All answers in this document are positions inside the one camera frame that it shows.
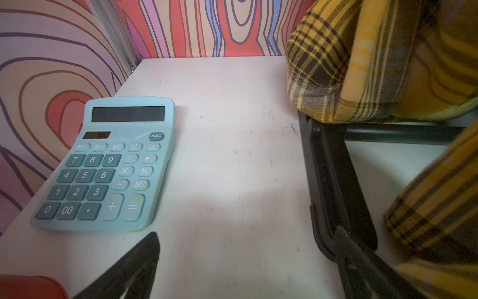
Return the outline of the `yellow plaid long-sleeve shirt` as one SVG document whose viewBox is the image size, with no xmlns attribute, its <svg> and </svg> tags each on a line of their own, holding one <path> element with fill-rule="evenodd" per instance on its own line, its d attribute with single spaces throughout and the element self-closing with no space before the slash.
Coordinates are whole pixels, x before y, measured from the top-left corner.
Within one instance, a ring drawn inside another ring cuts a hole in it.
<svg viewBox="0 0 478 299">
<path fill-rule="evenodd" d="M 321 123 L 439 122 L 478 106 L 476 1 L 316 1 L 286 45 L 291 102 Z M 478 126 L 384 214 L 429 299 L 478 296 Z"/>
</svg>

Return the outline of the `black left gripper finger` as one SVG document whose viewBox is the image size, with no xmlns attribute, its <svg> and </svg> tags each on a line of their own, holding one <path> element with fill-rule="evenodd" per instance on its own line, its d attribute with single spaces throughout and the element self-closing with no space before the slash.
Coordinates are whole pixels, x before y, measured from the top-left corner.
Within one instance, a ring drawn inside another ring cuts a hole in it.
<svg viewBox="0 0 478 299">
<path fill-rule="evenodd" d="M 148 299 L 154 285 L 160 243 L 149 233 L 76 299 Z"/>
</svg>

